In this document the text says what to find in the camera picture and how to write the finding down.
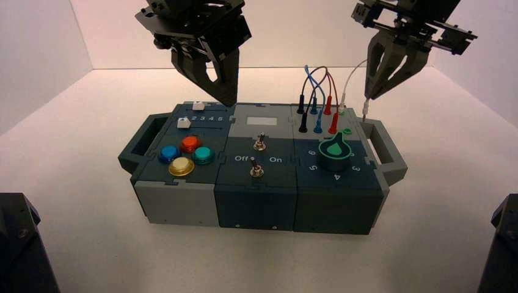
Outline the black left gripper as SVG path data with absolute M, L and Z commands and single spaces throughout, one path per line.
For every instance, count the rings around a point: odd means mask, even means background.
M 239 47 L 252 37 L 242 8 L 244 1 L 148 1 L 135 18 L 154 36 L 158 49 L 175 45 L 195 51 L 190 57 L 173 48 L 171 61 L 184 77 L 226 107 L 237 103 Z M 207 73 L 205 56 L 213 61 L 216 79 Z

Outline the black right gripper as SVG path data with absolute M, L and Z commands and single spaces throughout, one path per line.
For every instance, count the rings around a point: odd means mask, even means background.
M 478 37 L 447 20 L 459 1 L 359 1 L 351 17 L 363 27 L 379 32 L 371 39 L 367 54 L 365 97 L 376 99 L 419 73 L 430 48 L 461 55 Z M 396 14 L 393 26 L 378 19 L 384 10 Z M 406 46 L 394 43 L 412 40 Z

